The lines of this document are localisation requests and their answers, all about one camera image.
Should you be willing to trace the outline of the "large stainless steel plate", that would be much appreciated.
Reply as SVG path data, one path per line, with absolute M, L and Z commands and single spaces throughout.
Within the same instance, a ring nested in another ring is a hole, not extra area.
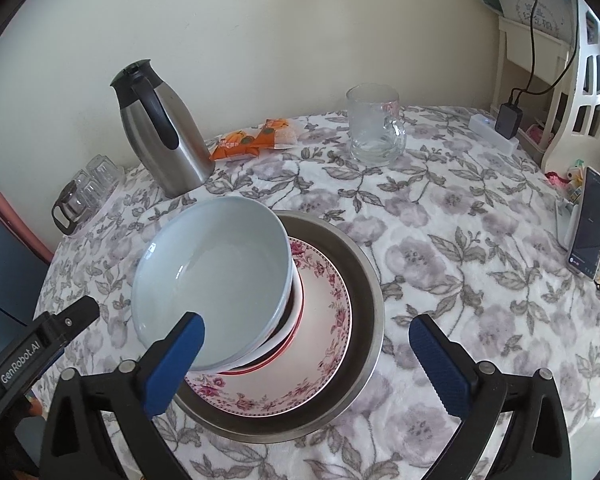
M 335 263 L 352 301 L 349 349 L 335 377 L 308 403 L 285 414 L 245 418 L 204 402 L 185 382 L 173 403 L 218 436 L 271 444 L 312 434 L 333 422 L 358 398 L 374 374 L 385 330 L 384 298 L 376 273 L 361 248 L 340 229 L 302 211 L 276 212 L 289 235 L 310 243 Z

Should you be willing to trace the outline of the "white shelf unit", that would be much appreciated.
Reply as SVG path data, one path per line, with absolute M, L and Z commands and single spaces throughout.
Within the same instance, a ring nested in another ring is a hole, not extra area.
M 577 160 L 600 172 L 600 20 L 584 0 L 576 1 L 574 44 L 498 19 L 491 112 L 496 114 L 518 86 L 509 68 L 531 75 L 532 93 L 519 102 L 524 118 L 517 139 L 543 171 L 561 176 Z

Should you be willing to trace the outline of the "floral purple tablecloth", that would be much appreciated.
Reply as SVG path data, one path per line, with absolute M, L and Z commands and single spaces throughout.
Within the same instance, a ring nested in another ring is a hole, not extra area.
M 573 274 L 555 233 L 556 192 L 523 151 L 506 156 L 469 130 L 458 107 L 408 108 L 404 154 L 367 168 L 351 159 L 341 112 L 298 119 L 297 144 L 221 162 L 203 188 L 168 200 L 143 168 L 128 171 L 105 213 L 62 240 L 38 308 L 84 295 L 99 320 L 35 385 L 48 402 L 60 369 L 108 372 L 143 348 L 130 310 L 137 261 L 185 207 L 224 195 L 312 214 L 343 230 L 376 270 L 386 329 L 376 372 L 332 424 L 282 444 L 215 436 L 171 406 L 160 434 L 196 479 L 418 479 L 456 428 L 408 345 L 430 314 L 476 360 L 556 378 L 573 458 L 600 469 L 600 296 Z

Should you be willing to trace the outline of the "stainless steel thermos jug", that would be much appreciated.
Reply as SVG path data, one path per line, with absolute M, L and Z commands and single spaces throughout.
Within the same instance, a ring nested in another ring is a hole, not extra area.
M 164 195 L 176 197 L 203 186 L 215 163 L 187 106 L 150 62 L 125 66 L 110 87 L 129 144 Z

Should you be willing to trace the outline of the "pink floral plate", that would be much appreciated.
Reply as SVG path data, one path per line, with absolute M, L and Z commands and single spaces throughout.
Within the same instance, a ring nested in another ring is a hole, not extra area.
M 261 418 L 292 411 L 327 386 L 348 350 L 352 304 L 342 276 L 313 245 L 295 237 L 289 241 L 304 300 L 292 341 L 248 372 L 185 377 L 194 393 L 222 412 Z

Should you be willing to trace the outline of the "round white tray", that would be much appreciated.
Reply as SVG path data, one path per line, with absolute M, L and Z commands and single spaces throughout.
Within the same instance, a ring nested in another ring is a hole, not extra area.
M 104 155 L 94 157 L 73 176 L 67 202 L 72 232 L 102 209 L 123 176 L 122 169 Z

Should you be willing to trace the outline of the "black charger adapter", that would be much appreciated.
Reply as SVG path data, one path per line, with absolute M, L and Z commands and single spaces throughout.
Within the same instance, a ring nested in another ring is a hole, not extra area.
M 516 136 L 522 118 L 522 110 L 514 103 L 503 103 L 498 111 L 494 130 L 504 139 Z

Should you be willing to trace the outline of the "orange snack packet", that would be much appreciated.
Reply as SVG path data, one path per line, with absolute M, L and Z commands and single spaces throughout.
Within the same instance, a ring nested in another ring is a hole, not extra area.
M 253 141 L 260 150 L 286 150 L 298 144 L 297 125 L 291 119 L 267 119 Z
M 259 148 L 254 141 L 256 137 L 245 130 L 236 130 L 221 136 L 214 144 L 210 158 L 215 162 L 223 159 L 243 159 L 257 157 Z

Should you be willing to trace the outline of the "white phone stand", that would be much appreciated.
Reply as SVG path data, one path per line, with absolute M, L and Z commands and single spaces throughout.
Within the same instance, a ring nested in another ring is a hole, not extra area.
M 556 238 L 565 250 L 571 246 L 577 212 L 578 206 L 573 205 L 569 200 L 563 198 L 555 200 Z

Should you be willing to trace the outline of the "clear drinking glass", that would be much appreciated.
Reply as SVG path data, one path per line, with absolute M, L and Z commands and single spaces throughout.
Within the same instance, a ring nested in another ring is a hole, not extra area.
M 84 202 L 90 208 L 91 212 L 99 211 L 106 200 L 108 200 L 111 190 L 106 190 L 100 183 L 85 169 L 79 170 L 73 177 L 76 181 L 76 190 L 79 192 Z
M 94 156 L 86 164 L 86 169 L 106 190 L 115 188 L 122 178 L 120 168 L 105 155 Z

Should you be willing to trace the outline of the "white power bank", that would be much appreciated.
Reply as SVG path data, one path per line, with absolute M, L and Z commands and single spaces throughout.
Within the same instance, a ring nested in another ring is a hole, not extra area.
M 506 139 L 501 133 L 498 133 L 495 128 L 495 122 L 491 118 L 487 118 L 481 114 L 472 115 L 469 118 L 468 127 L 484 142 L 500 151 L 503 155 L 512 156 L 519 146 L 517 138 Z

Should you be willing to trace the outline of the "smartphone on stand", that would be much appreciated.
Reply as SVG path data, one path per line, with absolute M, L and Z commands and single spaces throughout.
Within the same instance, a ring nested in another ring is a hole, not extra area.
M 600 173 L 585 168 L 580 202 L 573 208 L 576 220 L 570 236 L 567 262 L 589 280 L 600 266 Z

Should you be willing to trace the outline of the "clear glass mug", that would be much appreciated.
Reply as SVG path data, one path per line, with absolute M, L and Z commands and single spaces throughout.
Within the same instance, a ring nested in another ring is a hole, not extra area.
M 357 84 L 348 90 L 351 155 L 366 166 L 387 166 L 405 148 L 400 96 L 388 84 Z

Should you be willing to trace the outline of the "light blue bowl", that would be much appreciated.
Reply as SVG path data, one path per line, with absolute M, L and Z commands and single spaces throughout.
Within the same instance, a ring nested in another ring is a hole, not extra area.
M 132 319 L 144 346 L 164 338 L 187 312 L 204 323 L 190 368 L 242 365 L 274 332 L 288 302 L 294 263 L 282 220 L 256 200 L 203 200 L 148 243 L 132 285 Z

